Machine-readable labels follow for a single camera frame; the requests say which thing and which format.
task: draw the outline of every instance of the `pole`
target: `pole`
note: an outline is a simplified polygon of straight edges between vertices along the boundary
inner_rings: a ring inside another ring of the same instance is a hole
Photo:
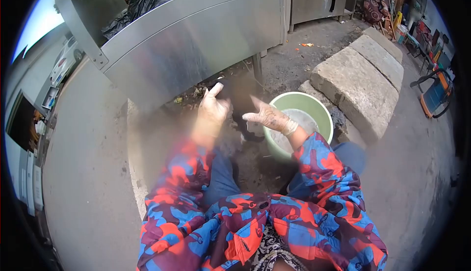
[[[257,95],[263,93],[263,77],[262,77],[262,60],[260,57],[260,52],[252,56],[252,66],[253,66],[253,76],[258,82],[255,87]]]

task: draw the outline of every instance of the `white car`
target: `white car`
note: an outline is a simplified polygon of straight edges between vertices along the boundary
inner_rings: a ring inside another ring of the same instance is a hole
[[[81,49],[74,37],[70,38],[63,46],[54,62],[54,67],[50,74],[52,86],[57,87],[62,80],[77,66],[83,58]]]

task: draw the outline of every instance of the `white wall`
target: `white wall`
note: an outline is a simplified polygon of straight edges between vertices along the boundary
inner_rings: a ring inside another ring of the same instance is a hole
[[[7,160],[10,170],[11,180],[13,182],[13,188],[18,199],[20,199],[20,184],[19,184],[19,172],[20,172],[20,154],[22,149],[11,137],[5,134],[5,148],[7,150]]]
[[[38,41],[26,54],[25,58],[16,62],[11,70],[11,76],[7,85],[5,127],[8,123],[11,110],[16,98],[23,93],[25,98],[40,112],[45,113],[41,106],[35,105],[38,94],[47,80],[49,80],[54,62],[66,41],[64,33],[58,32],[56,35],[44,37]],[[20,187],[26,184],[20,176],[21,168],[26,167],[27,152],[22,149],[9,135],[5,133],[5,145],[7,160],[9,164],[10,176],[13,180],[15,194],[18,198],[21,192]]]
[[[455,48],[453,46],[453,42],[451,41],[450,33],[448,32],[448,29],[445,26],[445,22],[443,21],[439,10],[437,9],[432,0],[427,0],[427,7],[425,8],[424,15],[426,17],[426,20],[423,20],[423,22],[430,28],[430,30],[432,31],[432,35],[435,32],[435,29],[437,29],[439,32],[443,32],[449,38],[450,42],[443,47],[443,50],[448,56],[448,58],[451,60],[455,55]]]
[[[30,103],[33,104],[36,101],[42,86],[46,80],[49,80],[54,62],[65,41],[65,36],[56,38],[55,42],[49,45],[44,44],[42,47],[34,49],[35,53],[28,53],[25,59],[15,66],[7,87],[5,119],[8,120],[15,99],[20,91],[23,92]]]

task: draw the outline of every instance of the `jacket sleeve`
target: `jacket sleeve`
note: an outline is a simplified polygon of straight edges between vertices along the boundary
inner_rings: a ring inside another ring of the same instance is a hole
[[[337,158],[321,134],[312,133],[293,156],[299,162],[304,184],[311,190],[309,201],[325,208],[329,197],[361,194],[358,175]]]
[[[145,198],[137,270],[160,270],[158,254],[172,251],[173,245],[206,222],[199,203],[209,185],[213,157],[192,141],[170,154],[156,186]]]
[[[350,235],[355,237],[349,240],[349,243],[354,242],[353,248],[382,270],[388,252],[366,214],[358,175],[338,159],[319,133],[309,136],[293,156],[299,161],[304,184],[311,190],[307,201],[335,215],[339,229],[348,229],[344,239]]]

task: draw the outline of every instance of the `blue jeans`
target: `blue jeans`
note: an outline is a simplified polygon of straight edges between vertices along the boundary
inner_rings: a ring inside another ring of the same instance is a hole
[[[365,169],[365,151],[353,142],[343,142],[333,147],[333,151],[344,165],[349,166],[360,175]],[[241,191],[232,177],[232,164],[219,150],[212,161],[211,182],[208,190],[203,193],[203,203],[210,206],[222,197],[240,194]],[[310,190],[304,185],[301,174],[297,172],[289,184],[289,197],[305,198]]]

